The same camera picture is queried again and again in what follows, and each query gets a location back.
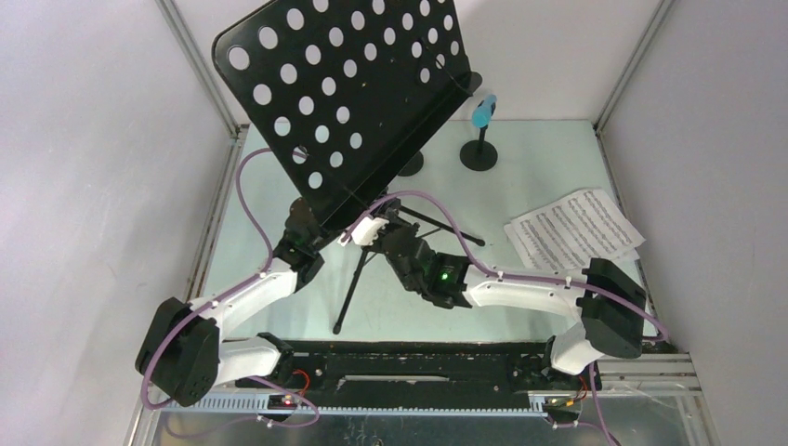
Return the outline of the black music stand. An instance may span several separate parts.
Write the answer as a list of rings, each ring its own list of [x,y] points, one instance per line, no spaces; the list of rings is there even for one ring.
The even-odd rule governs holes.
[[[451,1],[270,1],[220,33],[212,59],[323,247],[397,210],[389,184],[482,82]]]

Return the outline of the right black microphone stand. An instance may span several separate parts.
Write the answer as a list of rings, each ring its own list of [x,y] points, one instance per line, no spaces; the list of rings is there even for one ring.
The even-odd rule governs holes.
[[[483,126],[479,130],[479,137],[476,140],[468,141],[460,150],[462,165],[472,171],[489,171],[497,164],[498,151],[492,143],[486,140],[488,128],[487,125]]]

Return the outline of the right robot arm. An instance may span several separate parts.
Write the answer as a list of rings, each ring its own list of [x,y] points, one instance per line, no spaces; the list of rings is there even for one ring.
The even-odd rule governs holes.
[[[544,382],[564,388],[604,356],[637,359],[643,352],[644,289],[608,259],[594,258],[567,278],[516,280],[486,272],[467,256],[433,250],[417,228],[396,215],[364,217],[351,240],[385,257],[402,287],[439,308],[522,308],[571,321],[547,342]]]

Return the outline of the blue toy microphone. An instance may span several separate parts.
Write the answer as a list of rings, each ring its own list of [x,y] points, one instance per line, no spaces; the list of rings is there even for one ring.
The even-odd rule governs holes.
[[[472,112],[471,123],[478,129],[487,127],[493,118],[497,103],[495,94],[488,95]]]

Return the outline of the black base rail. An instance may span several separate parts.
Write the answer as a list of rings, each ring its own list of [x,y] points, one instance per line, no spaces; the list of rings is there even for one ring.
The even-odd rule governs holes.
[[[599,378],[548,366],[544,342],[290,340],[268,378],[322,410],[538,412],[540,397],[588,397]]]

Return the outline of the sheet music page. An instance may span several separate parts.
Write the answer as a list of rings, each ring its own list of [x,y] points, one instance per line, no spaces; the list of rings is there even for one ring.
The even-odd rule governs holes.
[[[645,238],[628,221],[562,207],[525,216],[504,232],[528,269],[582,269],[593,258],[633,259]]]
[[[526,269],[583,269],[593,258],[639,259],[640,232],[602,189],[582,189],[506,225],[504,232]]]

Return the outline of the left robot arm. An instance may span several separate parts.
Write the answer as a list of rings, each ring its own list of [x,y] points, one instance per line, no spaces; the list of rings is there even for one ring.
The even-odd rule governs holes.
[[[293,201],[269,266],[218,296],[190,303],[171,297],[156,310],[135,361],[148,385],[188,407],[213,387],[259,376],[282,387],[294,374],[291,346],[270,333],[228,336],[271,304],[304,288],[324,264],[321,228],[302,199]]]

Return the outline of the aluminium frame rail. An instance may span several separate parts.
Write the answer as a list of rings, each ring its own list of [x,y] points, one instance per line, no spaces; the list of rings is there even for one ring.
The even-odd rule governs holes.
[[[634,360],[605,357],[591,368],[588,397],[540,397],[538,412],[322,410],[293,406],[280,386],[249,379],[216,387],[199,402],[139,409],[130,445],[583,445],[611,433],[623,445],[709,445],[702,390],[690,356],[665,343]]]

